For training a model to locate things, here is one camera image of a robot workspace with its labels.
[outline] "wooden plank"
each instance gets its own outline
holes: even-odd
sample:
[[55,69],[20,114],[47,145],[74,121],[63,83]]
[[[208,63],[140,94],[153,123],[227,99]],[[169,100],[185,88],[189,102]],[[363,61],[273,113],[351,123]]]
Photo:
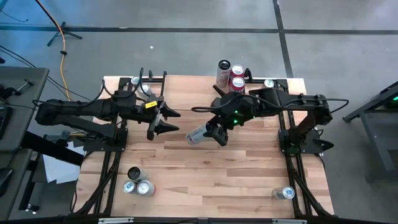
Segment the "wooden plank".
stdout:
[[[105,77],[110,91],[117,89],[119,77]],[[217,97],[211,87],[214,77],[167,75],[165,100],[181,118],[169,118],[168,123],[179,131],[164,133],[148,141],[148,124],[128,121],[129,136],[118,170],[112,216],[135,217],[230,217],[230,218],[291,218],[290,200],[274,200],[272,189],[288,185],[285,158],[279,151],[277,116],[256,118],[229,133],[228,145],[221,147],[212,139],[191,146],[185,136],[205,124],[211,113],[194,113],[192,106],[209,106]],[[305,93],[302,79],[288,79],[291,94]],[[160,93],[159,84],[150,84]],[[259,88],[248,85],[247,89]],[[294,112],[298,124],[306,112]],[[78,181],[78,202],[83,205],[98,185],[103,152],[94,152],[81,167]],[[307,183],[326,210],[333,213],[325,171],[313,155],[303,155]],[[123,192],[127,172],[140,166],[157,188],[153,197],[141,197]],[[302,192],[297,197],[304,211]],[[103,198],[104,209],[108,187]]]

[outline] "gray floor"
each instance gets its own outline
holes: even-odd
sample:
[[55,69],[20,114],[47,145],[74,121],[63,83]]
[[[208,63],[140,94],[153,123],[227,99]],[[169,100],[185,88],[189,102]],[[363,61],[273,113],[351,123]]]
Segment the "gray floor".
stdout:
[[[272,0],[113,0],[43,1],[59,21],[73,26],[277,28]],[[286,29],[398,29],[395,0],[280,0]],[[51,21],[35,4],[9,1],[8,14],[49,26]],[[0,14],[0,23],[16,22]],[[216,63],[227,58],[250,67],[257,77],[286,77],[278,34],[205,33],[78,33],[67,38],[65,76],[69,88],[92,98],[105,75],[134,75],[141,67],[160,75],[214,75]],[[48,67],[59,75],[62,40],[51,47],[53,32],[0,31],[0,44]],[[335,213],[344,218],[398,222],[397,184],[368,184],[364,175],[380,166],[359,120],[346,124],[341,117],[359,107],[379,90],[397,81],[397,35],[286,35],[293,74],[304,78],[307,93],[347,98],[350,104],[333,114],[324,139],[335,143],[325,153],[326,175]],[[23,66],[7,55],[9,66]],[[42,100],[64,96],[46,85]],[[37,134],[57,134],[63,126],[44,127],[34,121]],[[42,210],[36,217],[67,214],[73,184],[49,185],[35,190],[32,202]],[[68,197],[58,198],[59,192]],[[14,212],[13,218],[33,217]]]

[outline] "white paper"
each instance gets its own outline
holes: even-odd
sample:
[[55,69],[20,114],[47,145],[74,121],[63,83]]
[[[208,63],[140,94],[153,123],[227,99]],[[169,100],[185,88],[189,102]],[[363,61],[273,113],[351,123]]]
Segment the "white paper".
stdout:
[[[84,155],[83,146],[74,147],[73,142],[68,142],[68,149]],[[43,155],[45,174],[47,181],[57,180],[57,184],[77,180],[80,173],[80,166],[63,162],[50,156]]]

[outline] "wooden table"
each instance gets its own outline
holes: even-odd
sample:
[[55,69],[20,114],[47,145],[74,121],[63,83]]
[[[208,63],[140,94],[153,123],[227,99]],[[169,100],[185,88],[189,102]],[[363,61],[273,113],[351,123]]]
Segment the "wooden table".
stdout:
[[[119,78],[104,78],[109,90],[117,89]],[[164,133],[148,141],[148,124],[128,122],[129,138],[119,166],[112,216],[294,217],[290,200],[274,200],[271,197],[273,188],[289,184],[285,158],[277,142],[277,116],[256,118],[228,131],[229,141],[225,147],[215,141],[193,147],[186,141],[186,134],[212,117],[211,113],[194,113],[190,108],[210,106],[218,96],[212,88],[214,83],[215,77],[166,76],[165,100],[182,115],[181,118],[169,118],[167,122],[180,127],[179,131]],[[288,83],[291,94],[306,94],[303,79],[291,78]],[[160,93],[160,83],[150,85],[154,93]],[[259,87],[259,84],[246,85],[248,90]],[[298,124],[306,112],[294,112],[294,116]],[[81,166],[75,210],[88,200],[97,187],[103,157],[103,152],[94,152]],[[323,207],[333,213],[321,161],[314,155],[304,154],[303,164],[309,189]],[[157,188],[153,197],[123,192],[123,183],[128,180],[127,171],[133,166],[139,166],[149,174],[150,181]],[[300,208],[304,212],[302,194],[297,188]],[[108,189],[105,189],[101,211],[107,194]]]

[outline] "yellow label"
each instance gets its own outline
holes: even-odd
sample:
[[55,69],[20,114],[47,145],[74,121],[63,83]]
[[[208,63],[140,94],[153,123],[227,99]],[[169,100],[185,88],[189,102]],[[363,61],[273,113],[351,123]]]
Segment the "yellow label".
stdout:
[[156,101],[152,101],[150,103],[146,103],[145,104],[145,109],[151,108],[151,107],[156,106],[156,105],[157,105]]

